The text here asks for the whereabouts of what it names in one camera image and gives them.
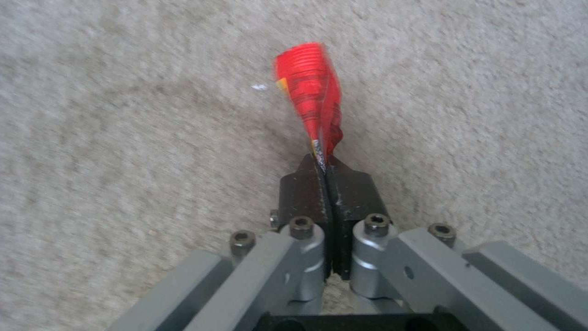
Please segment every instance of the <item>beige carpet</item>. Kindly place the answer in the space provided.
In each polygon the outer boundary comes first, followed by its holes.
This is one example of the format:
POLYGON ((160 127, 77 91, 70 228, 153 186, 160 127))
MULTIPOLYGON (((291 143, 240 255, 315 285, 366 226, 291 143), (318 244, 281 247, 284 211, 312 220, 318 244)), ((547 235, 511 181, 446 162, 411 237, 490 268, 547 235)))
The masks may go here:
POLYGON ((336 155, 397 224, 588 289, 586 1, 7 0, 0 31, 2 330, 104 329, 190 250, 266 231, 308 150, 273 59, 304 41, 341 81, 336 155))

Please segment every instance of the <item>white speck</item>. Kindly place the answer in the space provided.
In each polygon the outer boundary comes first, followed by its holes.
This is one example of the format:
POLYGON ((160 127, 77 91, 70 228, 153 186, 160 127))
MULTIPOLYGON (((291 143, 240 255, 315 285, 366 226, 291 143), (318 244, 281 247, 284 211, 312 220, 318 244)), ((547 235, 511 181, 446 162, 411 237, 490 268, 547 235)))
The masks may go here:
POLYGON ((251 87, 254 90, 258 90, 258 91, 267 91, 268 90, 268 87, 264 84, 255 84, 255 85, 251 85, 251 87))

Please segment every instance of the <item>metal linkage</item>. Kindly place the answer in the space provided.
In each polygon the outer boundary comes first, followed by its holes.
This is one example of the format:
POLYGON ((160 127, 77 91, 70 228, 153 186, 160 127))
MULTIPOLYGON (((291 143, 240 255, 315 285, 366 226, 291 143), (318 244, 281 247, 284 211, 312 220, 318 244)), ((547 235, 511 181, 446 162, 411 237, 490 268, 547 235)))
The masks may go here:
POLYGON ((108 330, 183 330, 231 271, 229 259, 195 250, 108 330))
POLYGON ((463 252, 485 275, 561 330, 588 330, 588 294, 498 241, 463 252))
POLYGON ((110 330, 252 330, 267 312, 318 314, 324 242, 322 229, 304 216, 282 234, 256 239, 237 231, 229 240, 233 263, 194 251, 110 330))
POLYGON ((382 214, 369 214, 353 227, 351 289, 366 298, 400 299, 382 277, 380 261, 386 246, 398 235, 396 227, 382 214))
POLYGON ((419 313, 449 311, 471 330, 555 330, 427 230, 387 236, 385 243, 366 237, 364 226, 360 222, 353 231, 356 293, 398 296, 419 313), (376 284, 358 286, 366 276, 376 284))
MULTIPOLYGON (((296 238, 302 255, 302 279, 292 296, 292 300, 308 302, 322 298, 323 289, 325 288, 325 233, 306 216, 292 218, 280 233, 289 233, 293 238, 296 238)), ((321 308, 322 304, 315 313, 320 312, 321 308)))

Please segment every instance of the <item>red plastic packaging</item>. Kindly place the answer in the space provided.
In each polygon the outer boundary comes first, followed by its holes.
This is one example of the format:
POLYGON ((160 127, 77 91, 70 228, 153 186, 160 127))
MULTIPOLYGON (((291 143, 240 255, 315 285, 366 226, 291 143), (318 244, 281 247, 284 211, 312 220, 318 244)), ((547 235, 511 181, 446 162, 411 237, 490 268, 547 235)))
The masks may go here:
POLYGON ((287 93, 310 137, 319 165, 343 138, 339 81, 320 43, 293 47, 276 58, 278 85, 287 93))

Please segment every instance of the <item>candy wrapper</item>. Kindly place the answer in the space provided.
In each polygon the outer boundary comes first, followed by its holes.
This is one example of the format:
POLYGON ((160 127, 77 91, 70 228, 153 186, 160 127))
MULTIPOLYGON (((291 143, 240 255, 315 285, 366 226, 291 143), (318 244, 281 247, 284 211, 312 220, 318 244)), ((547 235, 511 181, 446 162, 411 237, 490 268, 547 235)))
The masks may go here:
POLYGON ((302 44, 278 55, 276 75, 304 123, 316 161, 326 171, 328 156, 343 133, 339 82, 323 45, 302 44))

